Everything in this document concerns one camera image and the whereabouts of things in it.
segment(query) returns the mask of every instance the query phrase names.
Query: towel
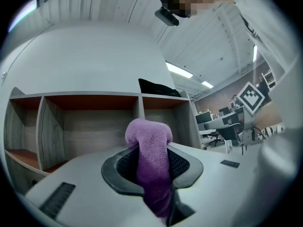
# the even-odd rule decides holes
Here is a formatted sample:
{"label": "towel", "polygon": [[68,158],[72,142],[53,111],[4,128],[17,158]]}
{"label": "towel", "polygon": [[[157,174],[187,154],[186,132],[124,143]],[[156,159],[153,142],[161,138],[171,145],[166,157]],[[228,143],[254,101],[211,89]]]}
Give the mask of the towel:
{"label": "towel", "polygon": [[172,142],[169,126],[135,119],[125,133],[127,143],[139,143],[137,184],[144,188],[144,202],[159,218],[169,215],[172,184],[166,145]]}

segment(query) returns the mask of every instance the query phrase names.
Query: ceiling light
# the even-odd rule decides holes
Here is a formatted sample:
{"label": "ceiling light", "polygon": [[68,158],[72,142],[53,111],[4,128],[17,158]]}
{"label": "ceiling light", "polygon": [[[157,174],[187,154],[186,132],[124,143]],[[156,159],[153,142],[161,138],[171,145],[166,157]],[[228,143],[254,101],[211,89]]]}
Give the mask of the ceiling light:
{"label": "ceiling light", "polygon": [[252,62],[255,62],[256,58],[257,58],[257,51],[258,51],[258,48],[257,46],[255,45],[254,46],[254,58],[252,59]]}
{"label": "ceiling light", "polygon": [[176,67],[176,66],[174,66],[174,65],[172,65],[168,62],[166,64],[167,64],[167,67],[168,67],[169,71],[171,71],[171,72],[177,73],[177,74],[179,74],[183,77],[186,77],[186,78],[191,78],[193,76],[193,74],[191,74],[191,73],[189,73],[189,72],[187,72],[187,71],[185,71],[185,70],[183,70],[179,67]]}
{"label": "ceiling light", "polygon": [[208,83],[207,81],[202,82],[202,84],[203,84],[204,86],[209,87],[209,88],[213,88],[213,85],[210,84],[210,83]]}
{"label": "ceiling light", "polygon": [[37,7],[39,7],[39,0],[31,0],[24,8],[17,14],[12,24],[9,27],[9,32],[15,27],[15,25],[23,19],[27,14],[34,11]]}

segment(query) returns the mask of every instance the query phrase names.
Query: chair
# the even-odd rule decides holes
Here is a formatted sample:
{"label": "chair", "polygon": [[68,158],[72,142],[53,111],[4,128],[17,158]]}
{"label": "chair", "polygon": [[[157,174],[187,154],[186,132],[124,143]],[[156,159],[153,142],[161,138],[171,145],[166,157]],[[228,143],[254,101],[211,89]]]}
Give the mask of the chair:
{"label": "chair", "polygon": [[224,142],[224,139],[218,139],[219,138],[219,133],[217,131],[216,132],[212,132],[211,134],[209,134],[209,136],[216,137],[215,140],[213,140],[213,141],[211,141],[211,142],[208,143],[209,145],[214,142],[214,147],[216,147],[216,145],[217,145],[218,142]]}

